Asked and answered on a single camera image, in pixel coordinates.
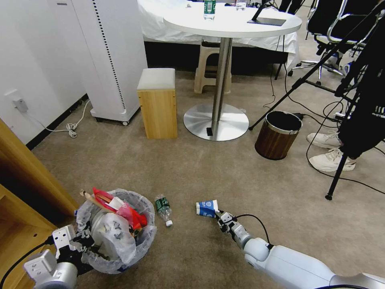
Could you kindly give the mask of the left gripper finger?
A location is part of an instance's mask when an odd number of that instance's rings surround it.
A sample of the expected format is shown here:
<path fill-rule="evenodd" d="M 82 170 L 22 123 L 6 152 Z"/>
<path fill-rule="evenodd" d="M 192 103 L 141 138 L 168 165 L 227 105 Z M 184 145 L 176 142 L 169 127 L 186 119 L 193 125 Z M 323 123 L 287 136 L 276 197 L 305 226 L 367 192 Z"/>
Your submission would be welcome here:
<path fill-rule="evenodd" d="M 82 246 L 93 246 L 94 239 L 89 230 L 77 232 L 75 238 L 71 240 L 74 243 L 79 243 Z"/>
<path fill-rule="evenodd" d="M 81 261 L 83 263 L 88 263 L 90 260 L 110 261 L 108 256 L 99 252 L 100 248 L 101 247 L 99 246 L 91 246 L 89 248 L 86 248 L 82 253 Z"/>

